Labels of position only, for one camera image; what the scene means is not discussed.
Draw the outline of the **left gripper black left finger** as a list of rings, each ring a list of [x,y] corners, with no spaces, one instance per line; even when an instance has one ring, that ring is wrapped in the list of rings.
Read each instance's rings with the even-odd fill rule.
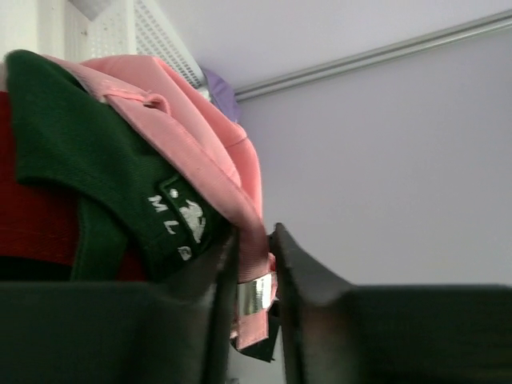
[[[165,282],[4,282],[4,383],[223,383],[238,234]]]

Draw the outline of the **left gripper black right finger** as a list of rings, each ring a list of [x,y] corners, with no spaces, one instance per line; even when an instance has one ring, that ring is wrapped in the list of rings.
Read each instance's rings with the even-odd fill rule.
[[[288,383],[508,383],[511,288],[356,285],[282,224],[276,257]]]

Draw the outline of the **dark green NY baseball cap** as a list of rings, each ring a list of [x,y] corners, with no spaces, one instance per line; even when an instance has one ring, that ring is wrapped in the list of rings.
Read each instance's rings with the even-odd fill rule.
[[[1,93],[1,277],[161,281],[229,223],[68,70],[17,50]]]

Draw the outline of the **pink baseball cap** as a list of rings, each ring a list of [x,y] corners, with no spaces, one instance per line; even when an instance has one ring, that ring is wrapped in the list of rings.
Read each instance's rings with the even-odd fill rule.
[[[239,230],[238,349],[267,338],[275,260],[262,220],[262,180],[246,132],[163,60],[118,55],[53,60],[110,104],[201,196]]]

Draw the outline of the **red LA baseball cap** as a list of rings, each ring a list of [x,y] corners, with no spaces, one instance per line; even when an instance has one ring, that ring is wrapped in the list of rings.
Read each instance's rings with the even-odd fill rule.
[[[143,281],[146,144],[81,88],[1,95],[1,256]]]

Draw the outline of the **lavender LA baseball cap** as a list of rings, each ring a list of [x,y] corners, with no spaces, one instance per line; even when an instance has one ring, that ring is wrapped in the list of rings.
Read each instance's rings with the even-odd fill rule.
[[[236,100],[233,87],[221,76],[202,68],[206,85],[213,104],[232,122],[238,122],[241,116],[240,106]]]

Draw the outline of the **black baseball cap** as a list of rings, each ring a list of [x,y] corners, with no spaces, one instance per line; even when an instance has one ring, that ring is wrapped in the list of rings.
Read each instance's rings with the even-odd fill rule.
[[[71,267],[63,264],[45,262],[28,258],[1,256],[1,281],[24,282],[68,282]],[[268,338],[261,340],[245,349],[238,350],[241,354],[272,362],[274,349],[280,329],[279,304],[274,301],[268,311]]]

